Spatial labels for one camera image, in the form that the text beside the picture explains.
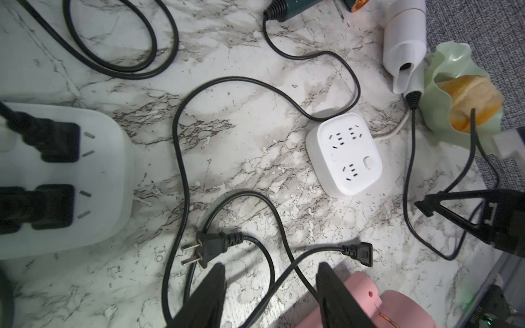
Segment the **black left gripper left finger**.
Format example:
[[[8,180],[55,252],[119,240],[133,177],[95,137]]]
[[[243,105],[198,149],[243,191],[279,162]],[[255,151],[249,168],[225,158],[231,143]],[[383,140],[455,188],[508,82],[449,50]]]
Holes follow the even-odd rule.
[[[220,327],[225,297],[226,270],[217,263],[166,327]]]

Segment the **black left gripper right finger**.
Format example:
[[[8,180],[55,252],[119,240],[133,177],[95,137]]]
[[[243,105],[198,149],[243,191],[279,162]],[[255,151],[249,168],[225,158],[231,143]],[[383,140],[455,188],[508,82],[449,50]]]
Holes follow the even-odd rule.
[[[316,282],[323,327],[376,328],[328,263],[319,265]]]

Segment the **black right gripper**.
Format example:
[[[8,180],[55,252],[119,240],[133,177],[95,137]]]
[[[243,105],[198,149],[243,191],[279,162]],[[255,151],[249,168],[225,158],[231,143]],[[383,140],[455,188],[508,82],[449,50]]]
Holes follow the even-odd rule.
[[[449,200],[481,198],[488,204],[480,204],[472,213],[472,219],[464,219],[441,205]],[[414,203],[425,216],[437,213],[480,241],[495,249],[524,258],[524,192],[512,190],[476,190],[428,194]]]

